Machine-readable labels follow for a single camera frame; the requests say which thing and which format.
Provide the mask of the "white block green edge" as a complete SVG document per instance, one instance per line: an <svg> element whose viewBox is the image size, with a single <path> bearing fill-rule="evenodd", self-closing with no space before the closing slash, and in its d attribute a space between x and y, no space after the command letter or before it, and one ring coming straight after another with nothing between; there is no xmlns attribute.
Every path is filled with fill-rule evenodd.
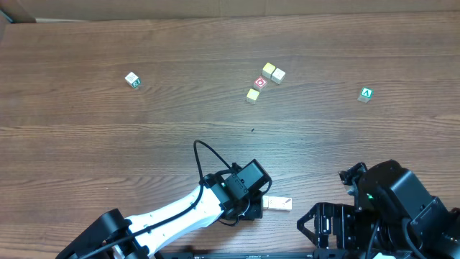
<svg viewBox="0 0 460 259"><path fill-rule="evenodd" d="M280 210L280 203L277 197L269 196L267 198L267 208L271 210Z"/></svg>

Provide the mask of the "white block red mark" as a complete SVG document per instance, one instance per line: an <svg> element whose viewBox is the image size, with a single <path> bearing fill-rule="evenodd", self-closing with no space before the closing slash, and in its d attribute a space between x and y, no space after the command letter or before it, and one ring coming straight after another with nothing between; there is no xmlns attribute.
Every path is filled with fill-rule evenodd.
<svg viewBox="0 0 460 259"><path fill-rule="evenodd" d="M287 197L280 198L280 209L284 211L290 211L292 209L292 199Z"/></svg>

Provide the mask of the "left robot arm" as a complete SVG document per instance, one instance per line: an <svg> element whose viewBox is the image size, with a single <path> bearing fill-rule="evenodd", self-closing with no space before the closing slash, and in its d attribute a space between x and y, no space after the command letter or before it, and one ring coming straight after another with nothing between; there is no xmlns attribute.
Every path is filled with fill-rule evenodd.
<svg viewBox="0 0 460 259"><path fill-rule="evenodd" d="M224 220L262 216L263 186L272 179L257 160L204 176L190 194L161 209L123 217L102 214L59 254L59 258L153 258L159 250L194 230Z"/></svg>

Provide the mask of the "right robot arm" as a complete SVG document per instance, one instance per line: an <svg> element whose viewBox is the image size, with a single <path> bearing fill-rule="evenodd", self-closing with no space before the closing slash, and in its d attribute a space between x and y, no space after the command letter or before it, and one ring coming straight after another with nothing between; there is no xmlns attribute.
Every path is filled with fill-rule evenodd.
<svg viewBox="0 0 460 259"><path fill-rule="evenodd" d="M354 204L315 204L297 221L314 258L459 259L459 209L448 210L395 160L339 172Z"/></svg>

